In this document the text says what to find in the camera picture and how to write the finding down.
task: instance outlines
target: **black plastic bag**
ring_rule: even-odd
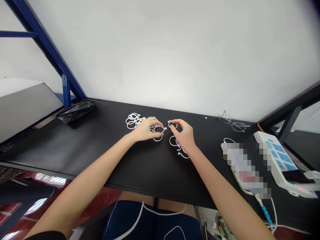
[[[84,115],[87,115],[95,106],[94,100],[83,100],[76,105],[69,107],[67,110],[59,113],[56,118],[59,118],[65,125],[76,120],[79,120]]]

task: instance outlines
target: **person's left hand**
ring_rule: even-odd
[[[151,138],[158,138],[163,136],[163,133],[154,133],[150,131],[150,126],[156,126],[158,124],[159,126],[163,127],[163,124],[159,122],[158,119],[155,117],[148,117],[144,119],[139,126],[137,126],[131,133],[131,137],[134,139],[134,141],[143,141],[143,140],[148,140]]]

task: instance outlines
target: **plastic ring pile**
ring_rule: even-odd
[[[173,135],[173,136],[171,136],[171,137],[169,138],[169,143],[170,143],[170,145],[171,145],[171,146],[174,146],[174,147],[178,147],[178,149],[177,149],[178,155],[181,155],[183,158],[188,159],[189,157],[185,157],[185,156],[180,152],[180,151],[182,150],[185,154],[187,154],[186,151],[180,146],[180,144],[178,143],[177,139],[176,139],[176,145],[174,145],[174,144],[171,143],[171,138],[173,138],[173,137],[175,137],[175,136]]]
[[[137,126],[139,126],[139,124],[140,124],[143,120],[146,119],[145,117],[139,118],[140,116],[141,116],[141,115],[140,115],[140,114],[137,114],[137,113],[131,113],[131,114],[129,114],[129,115],[128,115],[128,118],[126,119],[127,128],[129,128],[130,130],[133,130],[133,129],[135,129]],[[154,132],[154,133],[160,133],[160,132],[156,132],[156,131],[155,131],[155,129],[156,129],[157,127],[161,127],[161,128],[163,129],[161,133],[163,133],[164,130],[167,130],[166,127],[162,127],[162,126],[156,124],[155,126],[153,126],[153,125],[150,126],[150,131],[151,131],[151,132]],[[155,140],[156,142],[160,142],[160,141],[162,140],[162,136],[161,136],[160,140],[156,140],[155,138],[153,138],[153,140]]]

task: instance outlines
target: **blue connector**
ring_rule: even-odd
[[[266,207],[265,207],[265,206],[261,206],[261,205],[260,205],[260,207],[262,208],[263,214],[264,214],[264,216],[266,217],[268,223],[269,223],[270,225],[274,226],[273,223],[272,223],[272,220],[271,220],[271,218],[270,218],[270,215],[269,215],[269,213],[268,213],[268,210],[266,209]]]

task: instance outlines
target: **navy shorts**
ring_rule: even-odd
[[[136,222],[142,203],[134,201],[118,201],[111,218],[109,226],[105,226],[102,239],[115,239],[127,232]],[[155,209],[149,205],[147,208],[158,213],[173,213],[167,210]],[[193,217],[178,214],[173,216],[159,216],[143,208],[139,222],[133,231],[125,239],[161,239],[175,226],[172,232],[166,236],[166,240],[202,240],[200,223]]]

